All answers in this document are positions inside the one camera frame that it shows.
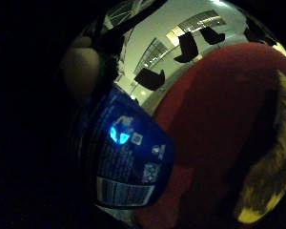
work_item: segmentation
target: blue package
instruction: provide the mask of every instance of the blue package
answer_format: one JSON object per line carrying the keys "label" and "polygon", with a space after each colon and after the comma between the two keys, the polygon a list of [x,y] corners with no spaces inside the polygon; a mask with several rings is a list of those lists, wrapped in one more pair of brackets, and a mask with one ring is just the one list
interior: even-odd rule
{"label": "blue package", "polygon": [[116,85],[83,106],[73,125],[71,149],[95,204],[111,208],[154,203],[174,165],[172,140]]}

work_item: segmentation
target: dark background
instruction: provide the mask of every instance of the dark background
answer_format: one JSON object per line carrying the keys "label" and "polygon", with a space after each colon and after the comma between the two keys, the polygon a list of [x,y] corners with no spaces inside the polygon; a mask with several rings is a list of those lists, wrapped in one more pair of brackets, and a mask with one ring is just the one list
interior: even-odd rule
{"label": "dark background", "polygon": [[[234,0],[286,48],[286,0]],[[91,207],[64,146],[76,105],[54,78],[74,37],[117,1],[0,1],[0,228],[119,228]],[[258,228],[286,228],[286,197]]]}

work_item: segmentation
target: barcode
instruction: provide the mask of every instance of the barcode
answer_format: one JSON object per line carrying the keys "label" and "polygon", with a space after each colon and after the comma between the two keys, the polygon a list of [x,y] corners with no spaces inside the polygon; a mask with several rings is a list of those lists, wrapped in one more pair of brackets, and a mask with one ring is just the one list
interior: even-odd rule
{"label": "barcode", "polygon": [[131,185],[97,178],[97,199],[114,206],[144,206],[148,203],[154,186]]}

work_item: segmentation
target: red fabric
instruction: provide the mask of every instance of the red fabric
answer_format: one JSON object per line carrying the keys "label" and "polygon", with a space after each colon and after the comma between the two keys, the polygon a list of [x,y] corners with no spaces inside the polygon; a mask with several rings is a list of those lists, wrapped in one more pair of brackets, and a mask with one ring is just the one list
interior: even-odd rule
{"label": "red fabric", "polygon": [[135,210],[139,222],[148,229],[228,228],[216,212],[230,190],[225,176],[265,92],[277,88],[277,70],[286,74],[285,56],[241,43],[209,54],[178,79],[154,115],[175,142],[174,170],[160,200]]}

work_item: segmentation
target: black object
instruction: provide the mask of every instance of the black object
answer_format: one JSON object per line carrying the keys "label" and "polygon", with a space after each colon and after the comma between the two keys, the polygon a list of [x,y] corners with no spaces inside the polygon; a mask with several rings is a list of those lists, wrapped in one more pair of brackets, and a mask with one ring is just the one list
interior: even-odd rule
{"label": "black object", "polygon": [[182,54],[174,58],[179,63],[187,63],[198,56],[198,47],[190,31],[178,36]]}
{"label": "black object", "polygon": [[158,74],[143,68],[134,80],[144,88],[147,88],[151,91],[156,91],[164,84],[165,74],[163,70],[160,74]]}
{"label": "black object", "polygon": [[218,44],[219,42],[224,41],[226,38],[225,33],[217,33],[211,27],[202,28],[200,32],[205,41],[210,45]]}

